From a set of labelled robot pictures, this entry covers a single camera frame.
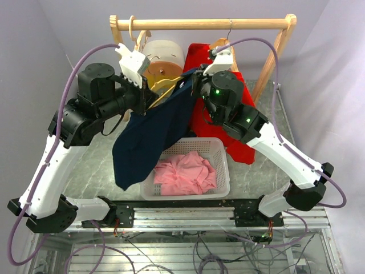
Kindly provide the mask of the navy blue t shirt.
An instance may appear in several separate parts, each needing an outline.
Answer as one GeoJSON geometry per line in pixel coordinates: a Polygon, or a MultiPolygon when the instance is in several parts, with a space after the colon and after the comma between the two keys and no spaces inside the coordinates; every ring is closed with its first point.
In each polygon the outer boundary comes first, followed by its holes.
{"type": "Polygon", "coordinates": [[[145,180],[156,166],[161,153],[188,132],[196,103],[191,96],[195,69],[182,75],[170,97],[150,108],[145,115],[131,114],[113,148],[115,183],[122,190],[145,180]]]}

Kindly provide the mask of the red t shirt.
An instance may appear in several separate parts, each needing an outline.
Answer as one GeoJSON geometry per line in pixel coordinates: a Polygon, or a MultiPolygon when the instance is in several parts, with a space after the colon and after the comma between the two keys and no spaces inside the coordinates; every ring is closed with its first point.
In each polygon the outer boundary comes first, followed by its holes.
{"type": "MultiPolygon", "coordinates": [[[[183,72],[198,68],[201,64],[211,64],[208,59],[209,45],[203,43],[192,43],[188,47],[185,58],[183,72]]],[[[190,129],[202,138],[214,137],[219,138],[226,147],[226,152],[235,162],[251,165],[255,161],[255,150],[249,146],[235,140],[227,135],[220,126],[209,125],[211,119],[207,110],[203,109],[204,103],[202,99],[197,99],[195,107],[190,118],[190,129]]]]}

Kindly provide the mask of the pink t shirt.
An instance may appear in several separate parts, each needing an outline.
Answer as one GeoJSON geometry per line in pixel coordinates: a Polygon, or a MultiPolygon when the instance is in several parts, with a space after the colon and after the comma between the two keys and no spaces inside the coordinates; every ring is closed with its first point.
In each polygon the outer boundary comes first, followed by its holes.
{"type": "Polygon", "coordinates": [[[154,171],[162,196],[203,195],[217,187],[216,170],[197,151],[160,161],[154,171]]]}

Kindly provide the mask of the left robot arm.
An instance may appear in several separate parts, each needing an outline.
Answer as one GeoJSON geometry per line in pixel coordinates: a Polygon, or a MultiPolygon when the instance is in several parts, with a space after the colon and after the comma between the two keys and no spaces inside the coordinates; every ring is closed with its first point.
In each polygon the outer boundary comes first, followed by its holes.
{"type": "Polygon", "coordinates": [[[146,112],[155,94],[146,77],[123,68],[116,74],[112,66],[92,63],[70,76],[78,83],[73,99],[62,98],[49,127],[46,148],[36,173],[24,194],[9,201],[8,208],[26,219],[33,233],[60,233],[72,223],[113,225],[117,206],[104,196],[74,199],[63,195],[70,172],[85,153],[105,122],[128,110],[146,112]]]}

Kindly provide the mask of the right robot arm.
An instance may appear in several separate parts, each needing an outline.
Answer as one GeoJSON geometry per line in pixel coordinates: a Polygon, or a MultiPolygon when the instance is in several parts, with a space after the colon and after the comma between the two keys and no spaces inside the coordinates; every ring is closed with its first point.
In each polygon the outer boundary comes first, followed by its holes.
{"type": "Polygon", "coordinates": [[[228,70],[209,75],[200,68],[192,75],[192,94],[202,99],[208,123],[266,156],[290,178],[279,190],[258,199],[257,208],[251,212],[252,221],[262,226],[289,208],[310,211],[323,199],[334,167],[305,155],[277,132],[263,113],[242,103],[243,87],[228,70]]]}

